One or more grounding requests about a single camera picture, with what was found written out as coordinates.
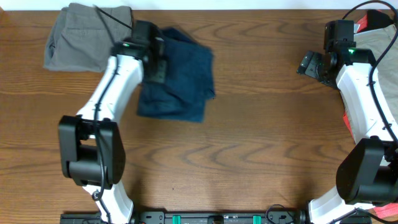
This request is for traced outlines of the dark blue shorts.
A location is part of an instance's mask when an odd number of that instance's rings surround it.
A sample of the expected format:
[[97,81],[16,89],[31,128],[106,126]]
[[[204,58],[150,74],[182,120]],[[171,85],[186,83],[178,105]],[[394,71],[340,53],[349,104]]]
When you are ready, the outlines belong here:
[[201,123],[206,101],[216,95],[213,52],[179,30],[162,29],[167,71],[163,83],[144,82],[137,115]]

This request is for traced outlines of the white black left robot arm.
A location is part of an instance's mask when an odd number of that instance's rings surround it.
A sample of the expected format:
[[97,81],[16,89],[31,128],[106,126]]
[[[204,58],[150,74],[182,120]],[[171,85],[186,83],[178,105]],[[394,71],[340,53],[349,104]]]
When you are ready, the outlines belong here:
[[63,175],[91,195],[101,223],[131,222],[134,204],[121,180],[126,153],[118,124],[139,84],[164,80],[164,47],[160,37],[115,43],[91,98],[58,124]]

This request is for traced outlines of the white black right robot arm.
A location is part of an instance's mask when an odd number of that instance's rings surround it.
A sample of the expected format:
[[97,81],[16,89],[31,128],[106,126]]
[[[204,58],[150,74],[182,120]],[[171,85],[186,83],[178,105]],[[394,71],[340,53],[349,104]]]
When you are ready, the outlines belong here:
[[397,122],[377,77],[369,49],[309,51],[297,72],[337,89],[355,147],[336,171],[335,186],[309,201],[307,223],[342,223],[368,209],[397,202]]

